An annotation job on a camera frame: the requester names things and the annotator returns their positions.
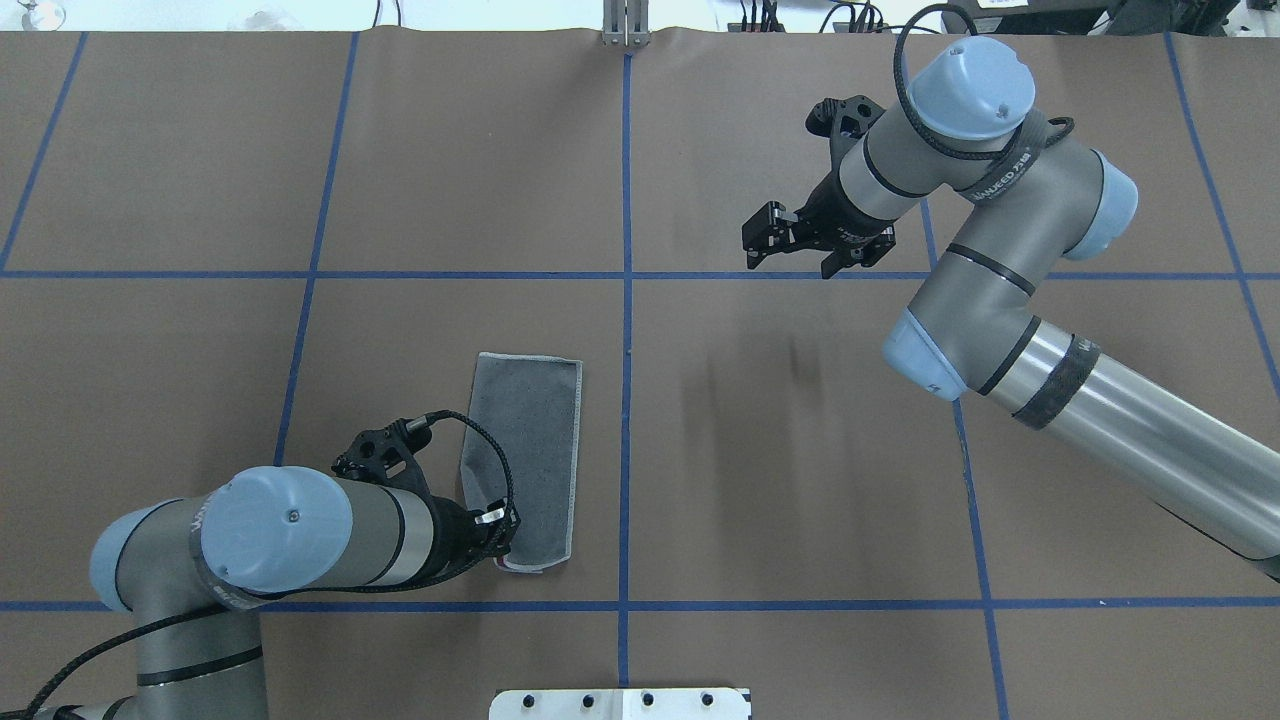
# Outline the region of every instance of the metal bracket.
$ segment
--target metal bracket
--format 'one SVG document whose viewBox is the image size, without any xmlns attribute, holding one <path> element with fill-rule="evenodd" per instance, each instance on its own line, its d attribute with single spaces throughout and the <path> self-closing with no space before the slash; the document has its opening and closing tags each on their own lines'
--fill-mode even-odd
<svg viewBox="0 0 1280 720">
<path fill-rule="evenodd" d="M 604 0 L 604 45 L 649 45 L 649 0 Z"/>
<path fill-rule="evenodd" d="M 751 692 L 740 688 L 506 691 L 489 720 L 750 720 Z"/>
</svg>

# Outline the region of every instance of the blue tape line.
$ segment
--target blue tape line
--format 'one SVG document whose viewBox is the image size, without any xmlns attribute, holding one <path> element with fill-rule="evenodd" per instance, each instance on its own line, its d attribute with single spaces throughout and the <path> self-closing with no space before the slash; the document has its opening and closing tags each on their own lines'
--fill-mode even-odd
<svg viewBox="0 0 1280 720">
<path fill-rule="evenodd" d="M 431 281 L 617 281 L 617 272 L 467 272 L 467 270 L 317 270 L 319 279 L 431 279 Z"/>
<path fill-rule="evenodd" d="M 618 611 L 612 600 L 547 601 L 458 601 L 458 602 L 379 602 L 316 601 L 276 602 L 266 612 L 609 612 Z M 1000 612 L 1034 610 L 1199 610 L 1224 607 L 1280 607 L 1280 596 L 1225 597 L 1048 597 L 1048 598 L 940 598 L 940 600 L 632 600 L 630 612 L 918 612 L 978 611 Z M 12 600 L 0 601 L 0 612 L 111 612 L 97 601 Z"/>
<path fill-rule="evenodd" d="M 933 240 L 933 211 L 929 210 L 929 199 L 920 200 L 920 219 L 924 222 L 924 249 L 929 254 L 929 268 L 938 266 L 938 243 Z"/>
<path fill-rule="evenodd" d="M 951 402 L 951 416 L 960 441 L 964 460 L 964 486 L 969 497 L 969 530 L 973 534 L 973 555 L 978 565 L 978 591 L 982 593 L 983 620 L 987 625 L 987 650 L 991 653 L 991 675 L 996 684 L 996 707 L 1001 720 L 1009 720 L 1009 696 L 1005 692 L 1005 670 L 1000 659 L 1000 637 L 996 632 L 996 612 L 992 609 L 991 577 L 987 573 L 987 550 L 982 539 L 982 519 L 978 514 L 978 491 L 973 483 L 973 457 L 969 454 L 969 433 L 965 430 L 964 407 L 959 400 Z"/>
<path fill-rule="evenodd" d="M 1234 281 L 1234 273 L 1050 273 L 1055 281 Z"/>
<path fill-rule="evenodd" d="M 40 147 L 36 150 L 36 159 L 31 163 L 31 172 L 27 173 L 27 184 L 22 188 L 22 197 L 18 200 L 18 209 L 14 210 L 13 222 L 9 223 L 9 234 L 5 237 L 4 249 L 0 249 L 0 270 L 4 270 L 5 265 L 9 264 L 9 254 L 13 252 L 13 243 L 18 241 L 18 228 L 22 227 L 22 217 L 27 213 L 27 202 L 31 200 L 31 193 L 36 188 L 36 178 L 40 177 L 40 167 L 45 163 L 45 152 L 49 150 L 49 143 L 54 138 L 54 128 L 58 127 L 58 118 L 63 114 L 63 105 L 67 104 L 67 96 L 72 91 L 72 81 L 76 79 L 76 69 L 79 68 L 81 55 L 84 54 L 84 44 L 88 41 L 88 33 L 82 32 L 79 41 L 76 42 L 76 53 L 72 55 L 72 64 L 67 68 L 67 76 L 63 78 L 63 88 L 58 91 L 58 100 L 54 102 L 54 111 L 49 115 L 49 124 L 45 126 L 45 135 L 40 138 Z"/>
<path fill-rule="evenodd" d="M 618 488 L 618 687 L 631 683 L 631 337 L 635 266 L 631 255 L 631 63 L 622 58 L 622 439 Z"/>
<path fill-rule="evenodd" d="M 925 270 L 841 273 L 836 281 L 924 281 Z M 1126 273 L 1068 272 L 1051 273 L 1060 281 L 1230 281 L 1235 273 Z M 1252 281 L 1280 281 L 1280 273 L 1244 273 Z M 0 270 L 0 279 L 334 279 L 334 281 L 623 281 L 617 270 Z M 818 273 L 787 272 L 644 272 L 631 273 L 634 281 L 815 281 Z"/>
<path fill-rule="evenodd" d="M 289 437 L 289 421 L 293 418 L 293 396 L 298 389 L 298 370 L 302 368 L 302 351 L 307 340 L 307 324 L 311 322 L 311 299 L 315 296 L 316 272 L 320 268 L 320 250 L 324 247 L 324 229 L 329 217 L 329 197 L 333 193 L 333 178 L 338 170 L 338 150 L 342 147 L 342 128 L 347 117 L 347 100 L 351 97 L 351 77 L 356 69 L 356 51 L 360 49 L 360 33 L 351 33 L 351 49 L 347 51 L 347 72 L 342 79 L 342 97 L 338 100 L 338 118 L 333 127 L 333 145 L 329 149 L 329 169 L 325 172 L 324 193 L 320 197 L 320 214 L 316 218 L 316 234 L 311 245 L 311 265 L 307 273 L 307 287 L 302 292 L 302 310 L 298 313 L 298 332 L 293 340 L 293 357 L 289 360 L 289 380 L 284 387 L 284 406 L 280 410 L 280 429 L 275 436 L 275 465 L 284 464 L 284 445 Z"/>
<path fill-rule="evenodd" d="M 498 612 L 614 612 L 613 601 L 492 601 L 492 602 L 276 602 L 264 612 L 421 612 L 421 614 L 498 614 Z"/>
<path fill-rule="evenodd" d="M 1187 133 L 1192 140 L 1192 149 L 1196 151 L 1196 160 L 1201 165 L 1201 174 L 1204 176 L 1204 184 L 1208 187 L 1208 197 L 1213 202 L 1213 214 L 1217 215 L 1217 225 L 1222 231 L 1222 240 L 1226 241 L 1226 251 L 1231 256 L 1231 265 L 1235 268 L 1235 278 L 1240 283 L 1240 293 L 1244 296 L 1244 305 L 1249 311 L 1249 322 L 1253 323 L 1253 332 L 1258 338 L 1262 350 L 1262 360 L 1266 363 L 1267 373 L 1271 375 L 1271 389 L 1280 398 L 1280 372 L 1276 370 L 1275 357 L 1271 355 L 1271 343 L 1267 341 L 1266 329 L 1262 327 L 1262 318 L 1258 307 L 1253 302 L 1253 292 L 1249 290 L 1249 281 L 1244 274 L 1244 264 L 1240 261 L 1239 249 L 1231 236 L 1231 227 L 1226 222 L 1226 211 L 1222 209 L 1222 199 L 1217 193 L 1217 183 L 1213 182 L 1213 173 L 1208 168 L 1208 159 L 1204 156 L 1204 147 L 1199 141 L 1199 132 L 1196 131 L 1196 119 L 1192 117 L 1192 105 L 1187 99 L 1187 86 L 1183 85 L 1183 72 L 1178 64 L 1178 51 L 1174 49 L 1174 36 L 1165 32 L 1165 51 L 1169 54 L 1169 68 L 1174 72 L 1174 85 L 1178 87 L 1178 102 L 1183 108 L 1183 119 L 1187 120 Z"/>
<path fill-rule="evenodd" d="M 306 270 L 4 270 L 0 278 L 10 279 L 306 279 Z"/>
<path fill-rule="evenodd" d="M 982 610 L 983 601 L 954 600 L 635 600 L 634 612 L 890 612 Z"/>
</svg>

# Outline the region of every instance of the wire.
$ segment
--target wire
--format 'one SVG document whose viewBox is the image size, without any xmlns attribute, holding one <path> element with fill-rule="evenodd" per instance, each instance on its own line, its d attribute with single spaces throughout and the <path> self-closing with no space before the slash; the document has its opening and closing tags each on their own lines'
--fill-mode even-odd
<svg viewBox="0 0 1280 720">
<path fill-rule="evenodd" d="M 915 129 L 915 133 L 920 136 L 920 140 L 947 158 L 955 158 L 956 160 L 996 160 L 1002 158 L 1005 152 L 1012 147 L 1014 141 L 1018 138 L 1016 133 L 1009 138 L 1009 143 L 1001 150 L 993 150 L 989 152 L 956 150 L 942 142 L 942 140 L 940 140 L 938 136 L 924 124 L 924 120 L 920 119 L 920 113 L 915 110 L 915 105 L 911 104 L 911 99 L 906 95 L 906 65 L 902 61 L 902 55 L 906 49 L 906 36 L 910 35 L 911 29 L 914 29 L 915 26 L 931 13 L 955 13 L 961 20 L 964 20 L 965 29 L 969 31 L 969 35 L 978 35 L 978 27 L 974 24 L 973 17 L 969 15 L 968 10 L 959 5 L 940 3 L 922 8 L 920 12 L 911 15 L 911 19 L 906 20 L 906 24 L 902 26 L 902 32 L 897 33 L 897 41 L 893 44 L 893 87 L 897 91 L 897 102 L 902 106 L 902 113 L 906 115 L 908 122 L 911 123 L 911 128 Z M 1073 129 L 1075 129 L 1075 120 L 1071 118 L 1052 118 L 1048 122 L 1055 126 L 1062 126 L 1062 129 L 1050 136 L 1048 140 L 1044 141 L 1044 147 L 1057 145 L 1066 138 Z"/>
<path fill-rule="evenodd" d="M 151 634 L 156 630 L 163 630 L 165 628 L 172 628 L 173 625 L 178 625 L 180 623 L 188 623 L 191 620 L 198 620 L 201 618 L 209 618 L 221 612 L 227 612 L 227 609 L 223 607 L 221 605 L 211 605 L 209 607 L 201 607 L 200 610 L 192 610 L 191 612 L 183 612 L 182 615 L 173 615 L 163 620 L 156 620 L 155 623 L 147 623 L 146 625 L 134 628 L 127 633 L 120 633 L 119 635 L 115 635 L 114 638 L 106 642 L 99 643 L 97 646 L 82 652 L 78 657 L 76 657 L 76 660 L 72 660 L 70 662 L 64 665 L 63 669 L 58 671 L 58 674 L 50 678 L 50 680 L 45 683 L 45 687 L 40 688 L 40 692 L 36 693 L 36 697 L 31 701 L 31 703 L 27 705 L 27 710 L 19 711 L 17 715 L 14 715 L 13 712 L 5 712 L 0 717 L 35 720 L 36 714 L 40 712 L 40 707 L 45 705 L 45 701 L 49 700 L 51 694 L 54 694 L 54 691 L 58 689 L 58 685 L 63 684 L 63 682 L 67 680 L 67 678 L 69 678 L 72 673 L 79 670 L 79 667 L 86 662 L 88 662 L 90 660 L 93 660 L 95 657 L 102 655 L 109 650 L 120 647 L 122 644 L 129 641 L 136 641 L 142 635 Z"/>
<path fill-rule="evenodd" d="M 831 10 L 827 10 L 827 17 L 822 19 L 819 33 L 827 31 L 831 17 L 841 8 L 849 8 L 849 32 L 876 32 L 874 28 L 884 23 L 884 13 L 870 3 L 836 3 Z M 861 13 L 858 12 L 858 8 L 863 9 Z"/>
<path fill-rule="evenodd" d="M 876 28 L 872 32 L 884 32 L 884 31 L 893 31 L 893 29 L 906 29 L 906 26 L 881 26 L 881 27 Z M 913 27 L 911 29 L 920 31 L 920 32 L 927 32 L 927 33 L 931 33 L 931 35 L 942 35 L 941 32 L 933 29 L 932 27 Z"/>
<path fill-rule="evenodd" d="M 471 428 L 472 430 L 475 430 L 476 434 L 479 434 L 481 438 L 484 438 L 484 441 L 486 443 L 489 443 L 489 447 L 492 447 L 493 451 L 494 451 L 494 454 L 498 455 L 498 461 L 502 462 L 502 474 L 503 474 L 503 477 L 507 480 L 507 514 L 502 519 L 503 527 L 500 528 L 500 530 L 506 530 L 508 527 L 511 527 L 512 523 L 517 523 L 518 519 L 520 519 L 520 515 L 516 512 L 516 482 L 511 477 L 511 465 L 507 462 L 507 454 L 502 451 L 502 446 L 498 445 L 498 441 L 493 439 L 493 436 L 489 434 L 488 430 L 485 430 L 484 428 L 481 428 L 479 423 L 476 423 L 471 418 L 467 418 L 462 413 L 454 413 L 453 410 L 439 410 L 439 411 L 435 411 L 435 413 L 429 413 L 428 415 L 425 415 L 425 418 L 429 420 L 428 425 L 430 425 L 430 424 L 435 423 L 435 420 L 439 420 L 439 419 L 443 419 L 443 418 L 452 418 L 452 419 L 458 420 L 460 423 L 465 424 L 466 427 Z M 380 593 L 380 592 L 416 591 L 416 589 L 429 588 L 431 585 L 438 585 L 438 584 L 440 584 L 440 583 L 443 583 L 445 580 L 451 580 L 453 578 L 457 578 L 462 573 L 466 573 L 467 570 L 470 570 L 470 569 L 475 568 L 476 565 L 479 565 L 480 561 L 484 560 L 485 557 L 489 557 L 490 552 L 494 551 L 498 547 L 498 541 L 504 534 L 506 534 L 506 532 L 492 533 L 489 541 L 486 541 L 485 544 L 484 544 L 484 547 L 481 548 L 481 552 L 476 553 L 475 557 L 472 557 L 471 560 L 467 560 L 462 565 L 458 565 L 458 566 L 453 568 L 452 570 L 445 571 L 443 575 L 434 575 L 431 578 L 428 578 L 425 580 L 413 583 L 411 585 L 403 585 L 403 584 L 402 585 L 384 585 L 384 587 L 364 585 L 364 587 L 357 587 L 357 588 L 343 588 L 343 589 L 352 591 L 352 592 L 362 592 L 362 593 Z"/>
<path fill-rule="evenodd" d="M 466 573 L 471 568 L 475 568 L 485 557 L 490 557 L 492 556 L 490 552 L 497 548 L 499 539 L 502 539 L 507 534 L 506 529 L 509 528 L 513 523 L 517 523 L 520 520 L 520 515 L 518 515 L 518 512 L 516 512 L 516 482 L 515 482 L 515 479 L 512 478 L 512 474 L 511 474 L 511 464 L 507 461 L 507 454 L 503 452 L 502 446 L 498 445 L 498 441 L 495 441 L 493 438 L 493 436 L 489 434 L 488 430 L 485 430 L 483 427 L 480 427 L 479 423 L 476 423 L 471 418 L 467 418 L 462 413 L 454 413 L 453 410 L 439 410 L 436 413 L 429 413 L 428 415 L 424 415 L 424 418 L 428 419 L 428 425 L 431 425 L 436 420 L 440 420 L 440 419 L 444 419 L 444 418 L 452 418 L 454 420 L 458 420 L 460 423 L 462 423 L 462 424 L 467 425 L 468 428 L 471 428 L 472 430 L 475 430 L 476 434 L 479 434 L 481 438 L 484 438 L 484 441 L 486 443 L 489 443 L 489 447 L 492 447 L 493 451 L 498 455 L 498 461 L 502 462 L 502 474 L 503 474 L 503 477 L 504 477 L 504 479 L 507 482 L 507 498 L 506 498 L 507 500 L 507 507 L 506 507 L 506 515 L 500 520 L 500 523 L 503 525 L 502 525 L 502 528 L 499 528 L 502 532 L 492 533 L 490 538 L 483 546 L 481 552 L 476 553 L 475 557 L 472 557 L 471 560 L 466 561 L 465 564 L 458 565 L 458 566 L 453 568 L 452 570 L 448 570 L 443 575 L 435 575 L 435 577 L 428 578 L 426 580 L 422 580 L 422 582 L 416 583 L 413 585 L 360 587 L 360 588 L 339 588 L 339 589 L 352 591 L 352 592 L 366 592 L 366 593 L 369 593 L 369 592 L 403 592 L 403 591 L 421 589 L 421 588 L 425 588 L 425 587 L 435 585 L 435 584 L 443 583 L 445 580 L 453 579 L 453 578 L 461 575 L 462 573 Z M 178 624 L 182 624 L 182 623 L 189 623 L 191 620 L 200 620 L 201 618 L 210 618 L 210 616 L 219 615 L 219 614 L 223 614 L 223 612 L 227 612 L 227 611 L 228 610 L 225 607 L 223 607 L 221 605 L 211 605 L 209 607 L 201 607 L 200 610 L 192 610 L 191 612 L 183 612 L 180 615 L 173 615 L 173 616 L 165 618 L 163 620 L 156 620 L 155 623 L 148 623 L 148 624 L 142 625 L 140 628 L 134 628 L 134 629 L 132 629 L 129 632 L 120 633 L 119 635 L 115 635 L 114 638 L 111 638 L 109 641 L 99 643 L 97 646 L 95 646 L 95 647 L 92 647 L 92 648 L 82 652 L 74 660 L 72 660 L 70 662 L 68 662 L 67 665 L 64 665 L 63 669 L 59 670 L 52 678 L 50 678 L 50 680 L 47 683 L 45 683 L 45 687 L 40 688 L 40 692 L 36 693 L 36 697 L 32 698 L 32 701 L 27 705 L 26 710 L 14 710 L 14 711 L 3 712 L 3 714 L 0 714 L 0 720 L 35 720 L 36 714 L 40 712 L 40 708 L 45 703 L 45 701 L 49 700 L 50 696 L 54 694 L 54 691 L 56 691 L 58 687 L 61 685 L 67 680 L 67 678 L 70 676 L 72 673 L 74 673 L 76 670 L 79 670 L 79 667 L 83 666 L 86 662 L 88 662 L 90 660 L 93 660 L 95 657 L 97 657 L 99 655 L 102 655 L 104 652 L 106 652 L 109 650 L 114 650 L 116 647 L 120 647 L 122 644 L 124 644 L 127 642 L 136 641 L 136 639 L 141 638 L 142 635 L 147 635 L 147 634 L 155 633 L 156 630 L 163 630 L 165 628 L 172 628 L 173 625 L 178 625 Z"/>
</svg>

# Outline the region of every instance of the robotic arm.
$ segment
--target robotic arm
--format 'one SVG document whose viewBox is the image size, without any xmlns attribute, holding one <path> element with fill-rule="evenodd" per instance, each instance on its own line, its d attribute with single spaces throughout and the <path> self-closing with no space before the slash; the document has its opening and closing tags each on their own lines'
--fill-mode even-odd
<svg viewBox="0 0 1280 720">
<path fill-rule="evenodd" d="M 460 419 L 502 460 L 507 497 L 484 511 L 433 496 L 413 454 L 442 418 Z M 307 468 L 251 468 L 205 497 L 131 512 L 99 538 L 90 579 L 138 625 L 137 694 L 36 712 L 95 651 L 59 673 L 28 707 L 40 720 L 265 720 L 256 609 L 316 589 L 399 592 L 506 555 L 520 525 L 506 455 L 483 428 L 442 411 L 356 436 L 337 478 Z"/>
<path fill-rule="evenodd" d="M 955 12 L 932 5 L 925 13 Z M 748 268 L 768 255 L 831 252 L 823 277 L 874 264 L 892 223 L 942 184 L 974 204 L 968 222 L 884 343 L 895 369 L 931 393 L 991 397 L 1130 477 L 1189 525 L 1280 582 L 1280 455 L 1105 355 L 1027 305 L 1059 258 L 1098 255 L 1128 227 L 1138 191 L 1098 151 L 1032 104 L 1011 49 L 954 42 L 888 111 L 824 100 L 806 127 L 829 136 L 832 172 L 797 213 L 769 202 L 742 225 Z"/>
</svg>

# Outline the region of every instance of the silver metal tube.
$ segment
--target silver metal tube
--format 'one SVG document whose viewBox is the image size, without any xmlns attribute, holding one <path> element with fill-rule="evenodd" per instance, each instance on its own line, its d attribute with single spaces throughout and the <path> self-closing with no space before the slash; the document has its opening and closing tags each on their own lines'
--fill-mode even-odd
<svg viewBox="0 0 1280 720">
<path fill-rule="evenodd" d="M 1042 324 L 991 397 L 1011 411 L 1025 406 L 1027 389 L 1038 389 L 1065 354 L 1064 336 Z M 1280 555 L 1280 454 L 1114 359 L 1098 357 L 1044 432 L 1121 470 L 1236 553 L 1249 560 Z"/>
<path fill-rule="evenodd" d="M 191 520 L 204 498 L 165 505 L 137 527 L 116 570 L 120 597 L 145 625 L 215 605 L 188 551 Z M 170 720 L 234 716 L 265 720 L 266 678 L 257 612 L 223 612 L 137 639 L 137 717 Z"/>
</svg>

